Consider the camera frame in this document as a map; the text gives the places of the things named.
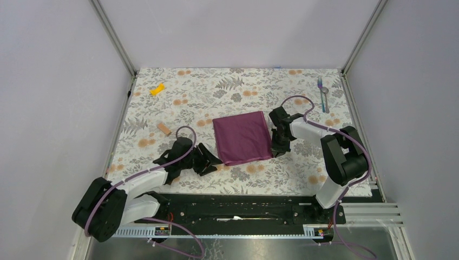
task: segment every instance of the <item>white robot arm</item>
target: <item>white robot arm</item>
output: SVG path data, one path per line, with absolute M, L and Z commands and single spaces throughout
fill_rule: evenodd
M 276 126 L 272 130 L 272 152 L 275 157 L 289 152 L 290 141 L 297 138 L 322 148 L 329 175 L 316 194 L 316 201 L 322 209 L 333 207 L 347 185 L 368 170 L 363 151 L 355 144 L 341 135 L 306 123 L 302 114 L 290 116 L 283 107 L 278 107 L 270 113 L 270 118 Z M 362 143 L 355 128 L 347 126 L 341 131 Z

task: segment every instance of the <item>yellow object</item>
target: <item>yellow object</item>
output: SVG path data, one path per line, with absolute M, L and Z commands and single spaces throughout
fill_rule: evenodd
M 158 85 L 157 88 L 155 88 L 155 89 L 153 89 L 153 90 L 150 90 L 150 93 L 151 93 L 152 95 L 156 96 L 157 93 L 159 93 L 159 92 L 161 92 L 161 91 L 163 91 L 163 90 L 164 90 L 164 84 L 161 83 L 161 84 Z

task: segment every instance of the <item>spoon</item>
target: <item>spoon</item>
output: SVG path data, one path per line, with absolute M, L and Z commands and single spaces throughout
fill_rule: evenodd
M 322 93 L 324 93 L 324 96 L 325 96 L 325 112 L 328 114 L 330 112 L 330 110 L 329 110 L 329 102 L 327 100 L 327 94 L 329 93 L 329 89 L 327 87 L 322 87 L 322 89 L 320 91 L 322 91 Z

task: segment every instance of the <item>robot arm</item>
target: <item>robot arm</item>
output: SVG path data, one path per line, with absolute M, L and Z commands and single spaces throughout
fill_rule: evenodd
M 192 145 L 193 142 L 188 138 L 177 138 L 171 149 L 166 150 L 161 157 L 153 161 L 155 164 L 153 166 L 164 165 L 181 157 Z M 89 225 L 89 234 L 99 242 L 104 242 L 116 232 L 119 226 L 156 215 L 160 205 L 167 204 L 168 201 L 155 192 L 145 193 L 161 185 L 170 184 L 180 175 L 181 170 L 192 168 L 197 174 L 204 176 L 216 171 L 214 165 L 218 164 L 222 164 L 222 161 L 209 152 L 203 144 L 198 144 L 180 161 L 123 183 L 105 198 Z M 112 182 L 102 177 L 95 179 L 72 214 L 72 220 L 84 229 L 95 205 L 111 187 Z
M 336 200 L 349 182 L 360 178 L 368 170 L 363 151 L 343 136 L 306 123 L 302 114 L 289 115 L 283 107 L 270 113 L 276 129 L 272 132 L 272 152 L 274 157 L 290 151 L 290 141 L 304 139 L 322 148 L 325 168 L 329 177 L 315 198 L 322 209 L 334 206 Z M 362 143 L 357 130 L 351 126 L 342 132 Z

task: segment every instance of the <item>metal fork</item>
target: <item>metal fork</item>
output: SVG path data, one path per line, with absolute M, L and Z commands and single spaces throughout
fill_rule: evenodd
M 322 112 L 325 113 L 324 97 L 322 96 L 322 77 L 319 77 L 319 79 L 317 80 L 317 87 L 320 91 L 320 100 L 322 101 Z

